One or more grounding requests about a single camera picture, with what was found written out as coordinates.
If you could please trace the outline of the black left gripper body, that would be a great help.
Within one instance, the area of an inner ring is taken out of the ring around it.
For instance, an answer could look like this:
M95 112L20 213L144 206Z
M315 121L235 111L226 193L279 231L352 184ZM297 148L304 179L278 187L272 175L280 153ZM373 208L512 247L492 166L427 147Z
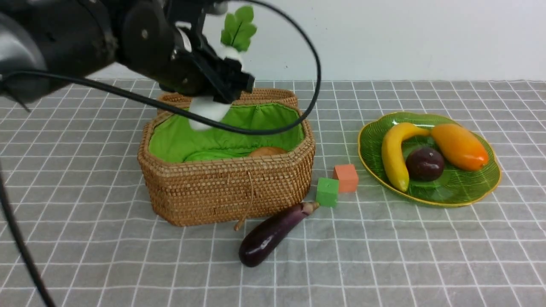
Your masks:
M243 70L242 61L221 55L203 35L207 15L227 13L225 0L165 0L163 10L181 39L171 55L173 76L160 83L161 90L189 97L212 96L222 104L252 93L254 76Z

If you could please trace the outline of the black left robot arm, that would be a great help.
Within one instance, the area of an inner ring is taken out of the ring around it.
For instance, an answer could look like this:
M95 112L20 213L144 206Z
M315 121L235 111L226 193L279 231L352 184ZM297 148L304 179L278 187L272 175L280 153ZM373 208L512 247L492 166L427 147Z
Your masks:
M220 0L3 0L1 95L32 103L117 63L168 93L231 103L254 77L203 36Z

